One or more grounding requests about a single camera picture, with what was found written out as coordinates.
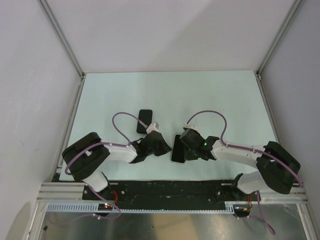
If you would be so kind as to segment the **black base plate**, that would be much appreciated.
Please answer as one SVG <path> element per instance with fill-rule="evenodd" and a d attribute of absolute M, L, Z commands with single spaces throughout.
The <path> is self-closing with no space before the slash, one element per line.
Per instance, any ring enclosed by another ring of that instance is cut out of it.
<path fill-rule="evenodd" d="M 254 192 L 241 193 L 230 180 L 111 180 L 99 195 L 124 207 L 207 207 L 260 199 Z"/>

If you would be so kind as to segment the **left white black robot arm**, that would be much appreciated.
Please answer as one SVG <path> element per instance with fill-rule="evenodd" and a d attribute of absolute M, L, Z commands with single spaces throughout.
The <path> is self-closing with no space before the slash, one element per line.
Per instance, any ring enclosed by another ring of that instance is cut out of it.
<path fill-rule="evenodd" d="M 160 157 L 170 151 L 172 148 L 158 131 L 152 131 L 127 145 L 103 142 L 96 132 L 91 132 L 62 152 L 66 164 L 64 173 L 72 176 L 75 181 L 87 184 L 95 196 L 104 200 L 111 194 L 109 180 L 99 170 L 104 161 L 137 164 L 151 155 Z"/>

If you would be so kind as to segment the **right aluminium frame post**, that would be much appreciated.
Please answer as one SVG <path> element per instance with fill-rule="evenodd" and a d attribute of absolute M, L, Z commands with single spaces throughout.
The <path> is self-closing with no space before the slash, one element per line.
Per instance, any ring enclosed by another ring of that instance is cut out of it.
<path fill-rule="evenodd" d="M 275 54 L 276 50 L 280 46 L 283 38 L 286 36 L 288 30 L 293 24 L 296 16 L 298 15 L 304 3 L 305 3 L 305 0 L 294 0 L 292 5 L 290 6 L 287 14 L 284 17 L 284 20 L 282 21 L 279 29 L 276 32 L 275 37 L 271 42 L 271 45 L 269 46 L 266 54 L 264 55 L 261 63 L 259 64 L 259 67 L 255 71 L 255 74 L 259 80 L 261 79 L 263 71 L 265 70 L 268 63 L 270 62 L 273 55 Z"/>

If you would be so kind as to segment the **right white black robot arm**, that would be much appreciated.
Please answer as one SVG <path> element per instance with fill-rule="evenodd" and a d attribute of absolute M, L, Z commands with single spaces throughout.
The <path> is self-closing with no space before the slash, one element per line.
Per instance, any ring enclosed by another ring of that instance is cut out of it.
<path fill-rule="evenodd" d="M 204 139 L 192 128 L 185 128 L 179 140 L 183 144 L 186 161 L 223 160 L 256 169 L 235 177 L 231 194 L 238 201 L 253 192 L 265 189 L 287 195 L 298 180 L 301 164 L 277 142 L 269 141 L 262 146 L 234 145 L 223 143 L 215 136 Z"/>

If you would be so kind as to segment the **left aluminium frame post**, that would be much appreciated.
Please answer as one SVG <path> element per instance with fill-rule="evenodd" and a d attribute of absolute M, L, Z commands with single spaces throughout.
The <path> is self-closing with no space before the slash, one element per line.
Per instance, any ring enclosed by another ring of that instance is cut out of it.
<path fill-rule="evenodd" d="M 74 67 L 75 71 L 77 72 L 77 75 L 82 80 L 85 76 L 84 71 L 82 70 L 79 61 L 76 58 L 76 55 L 74 51 L 72 50 L 64 32 L 61 28 L 59 22 L 57 21 L 57 18 L 55 17 L 55 14 L 47 0 L 37 0 L 39 6 L 41 7 L 45 17 L 47 18 L 49 24 L 51 25 L 58 41 L 60 42 L 63 50 L 65 51 L 67 57 L 72 63 L 72 66 Z"/>

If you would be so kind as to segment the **aluminium frame post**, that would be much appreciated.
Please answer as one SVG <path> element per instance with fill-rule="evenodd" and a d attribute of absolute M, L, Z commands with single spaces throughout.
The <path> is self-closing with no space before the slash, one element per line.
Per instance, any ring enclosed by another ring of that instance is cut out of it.
<path fill-rule="evenodd" d="M 63 50 L 65 51 L 67 57 L 72 63 L 72 66 L 74 67 L 75 71 L 77 72 L 77 75 L 82 80 L 85 76 L 84 71 L 82 70 L 79 61 L 76 58 L 76 55 L 74 51 L 72 50 L 64 32 L 61 28 L 59 22 L 57 21 L 57 18 L 55 17 L 55 14 L 47 0 L 37 0 L 39 6 L 41 7 L 45 17 L 47 18 L 49 24 L 51 25 L 58 41 L 60 42 Z"/>
<path fill-rule="evenodd" d="M 275 37 L 271 42 L 271 45 L 269 46 L 266 54 L 264 55 L 261 63 L 259 64 L 259 67 L 255 71 L 255 74 L 259 80 L 261 79 L 263 71 L 265 70 L 268 63 L 270 62 L 273 55 L 275 54 L 276 50 L 280 46 L 283 38 L 286 36 L 288 30 L 293 24 L 296 16 L 298 15 L 304 3 L 305 3 L 305 0 L 294 0 L 292 5 L 290 6 L 287 14 L 284 17 L 284 20 L 282 21 L 279 29 L 276 32 Z"/>

